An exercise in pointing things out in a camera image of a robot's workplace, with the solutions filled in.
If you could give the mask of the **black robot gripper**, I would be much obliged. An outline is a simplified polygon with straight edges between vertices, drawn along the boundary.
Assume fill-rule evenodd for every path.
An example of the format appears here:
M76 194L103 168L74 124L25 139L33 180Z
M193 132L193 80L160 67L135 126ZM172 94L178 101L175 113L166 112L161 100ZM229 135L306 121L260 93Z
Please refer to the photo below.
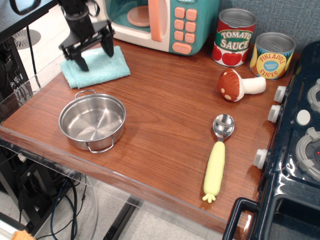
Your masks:
M67 60L74 60L82 71L88 72L87 63L81 55L83 51L101 43L103 50L109 57L114 55L113 36L115 31L110 20L92 22L88 10L79 14L64 13L64 17L70 32L59 48Z

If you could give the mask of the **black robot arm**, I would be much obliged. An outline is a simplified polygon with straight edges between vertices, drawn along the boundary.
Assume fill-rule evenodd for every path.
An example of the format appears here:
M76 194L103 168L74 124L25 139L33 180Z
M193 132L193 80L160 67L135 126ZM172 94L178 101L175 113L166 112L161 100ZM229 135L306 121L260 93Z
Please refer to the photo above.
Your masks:
M66 60L73 60L84 72L89 70L82 52L100 43L105 53L114 55L112 22L92 22L87 0L59 0L63 16L69 26L69 36L59 45Z

